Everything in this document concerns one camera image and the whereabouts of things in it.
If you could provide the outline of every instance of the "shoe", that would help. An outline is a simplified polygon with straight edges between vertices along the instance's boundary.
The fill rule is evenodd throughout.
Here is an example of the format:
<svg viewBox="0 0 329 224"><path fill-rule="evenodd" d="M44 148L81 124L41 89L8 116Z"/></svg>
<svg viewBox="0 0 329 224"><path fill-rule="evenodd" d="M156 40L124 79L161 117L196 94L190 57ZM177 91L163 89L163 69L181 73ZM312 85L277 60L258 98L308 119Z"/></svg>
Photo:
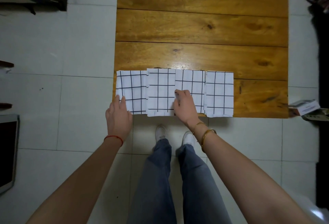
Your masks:
<svg viewBox="0 0 329 224"><path fill-rule="evenodd" d="M167 138L167 136L166 128L162 124L159 125L155 130L155 140L158 142L161 139Z"/></svg>
<svg viewBox="0 0 329 224"><path fill-rule="evenodd" d="M196 138L194 137L194 135L192 134L191 131L186 131L184 136L183 136L183 141L182 141L182 145L184 144L190 144L193 147L196 144Z"/></svg>

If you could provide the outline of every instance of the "gold bangle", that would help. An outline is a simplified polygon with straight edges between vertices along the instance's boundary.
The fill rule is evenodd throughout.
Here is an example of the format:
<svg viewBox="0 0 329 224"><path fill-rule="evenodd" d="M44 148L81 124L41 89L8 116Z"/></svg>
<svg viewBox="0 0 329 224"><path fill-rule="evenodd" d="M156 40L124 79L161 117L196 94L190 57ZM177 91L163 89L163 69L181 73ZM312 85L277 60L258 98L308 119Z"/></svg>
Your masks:
<svg viewBox="0 0 329 224"><path fill-rule="evenodd" d="M205 126L207 126L204 122L199 122L199 123L197 123L197 124L195 125L195 127L194 127L193 132L192 132L193 135L194 135L194 133L195 133L195 129L196 129L196 127L197 127L199 124L204 124Z"/></svg>
<svg viewBox="0 0 329 224"><path fill-rule="evenodd" d="M203 143L204 143L204 141L205 141L206 135L207 135L210 131L213 131L215 134L217 134L217 132L216 132L214 129L206 130L206 132L203 134L202 139L201 139L201 142L200 142L201 150L203 151L203 153L205 153L205 151L204 151L204 149L203 149Z"/></svg>

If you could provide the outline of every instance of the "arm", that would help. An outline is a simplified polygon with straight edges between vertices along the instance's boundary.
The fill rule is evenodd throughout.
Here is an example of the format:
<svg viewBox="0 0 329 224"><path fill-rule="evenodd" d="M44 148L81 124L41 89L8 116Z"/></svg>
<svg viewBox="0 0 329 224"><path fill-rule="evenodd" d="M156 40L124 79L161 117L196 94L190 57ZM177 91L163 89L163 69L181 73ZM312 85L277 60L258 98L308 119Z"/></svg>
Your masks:
<svg viewBox="0 0 329 224"><path fill-rule="evenodd" d="M123 97L117 95L105 112L108 134L124 140L131 129L133 117ZM87 223L97 201L121 140L109 137L54 193L34 212L28 224Z"/></svg>
<svg viewBox="0 0 329 224"><path fill-rule="evenodd" d="M208 127L200 122L188 90L179 91L174 109L198 142ZM250 159L209 132L203 148L248 223L312 223L291 197Z"/></svg>

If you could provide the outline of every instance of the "pant leg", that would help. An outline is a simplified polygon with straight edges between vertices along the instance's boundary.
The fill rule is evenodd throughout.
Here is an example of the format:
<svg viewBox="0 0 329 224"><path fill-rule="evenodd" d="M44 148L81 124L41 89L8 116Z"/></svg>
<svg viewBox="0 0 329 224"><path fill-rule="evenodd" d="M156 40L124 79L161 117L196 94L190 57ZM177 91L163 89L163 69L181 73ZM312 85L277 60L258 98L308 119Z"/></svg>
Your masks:
<svg viewBox="0 0 329 224"><path fill-rule="evenodd" d="M169 186L171 146L167 139L157 142L144 164L127 224L176 224L176 213Z"/></svg>
<svg viewBox="0 0 329 224"><path fill-rule="evenodd" d="M207 164L185 144L177 150L183 179L185 224L231 224L223 199Z"/></svg>

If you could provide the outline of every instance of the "wooden table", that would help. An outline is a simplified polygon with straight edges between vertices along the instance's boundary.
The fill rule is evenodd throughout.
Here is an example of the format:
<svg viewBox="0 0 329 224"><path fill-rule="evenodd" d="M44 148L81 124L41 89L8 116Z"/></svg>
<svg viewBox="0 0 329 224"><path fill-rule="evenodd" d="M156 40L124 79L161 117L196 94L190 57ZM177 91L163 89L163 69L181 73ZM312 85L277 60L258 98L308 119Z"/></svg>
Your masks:
<svg viewBox="0 0 329 224"><path fill-rule="evenodd" d="M234 117L288 117L288 0L117 0L116 71L234 72Z"/></svg>

